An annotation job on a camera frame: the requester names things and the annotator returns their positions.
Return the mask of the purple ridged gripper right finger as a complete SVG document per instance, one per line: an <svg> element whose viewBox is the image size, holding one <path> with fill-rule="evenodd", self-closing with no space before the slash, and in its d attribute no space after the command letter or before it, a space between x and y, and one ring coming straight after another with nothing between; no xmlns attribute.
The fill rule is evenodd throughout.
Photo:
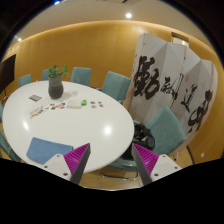
<svg viewBox="0 0 224 224"><path fill-rule="evenodd" d="M137 165L143 185L150 184L181 170L181 167L166 154L157 155L137 144L132 144L131 154Z"/></svg>

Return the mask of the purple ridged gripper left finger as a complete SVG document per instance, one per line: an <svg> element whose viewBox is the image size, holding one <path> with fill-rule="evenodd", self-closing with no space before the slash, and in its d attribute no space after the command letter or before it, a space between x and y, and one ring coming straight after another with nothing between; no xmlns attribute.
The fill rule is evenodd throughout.
<svg viewBox="0 0 224 224"><path fill-rule="evenodd" d="M65 155L54 155L42 166L42 168L78 185L82 178L90 153L90 144L87 143Z"/></svg>

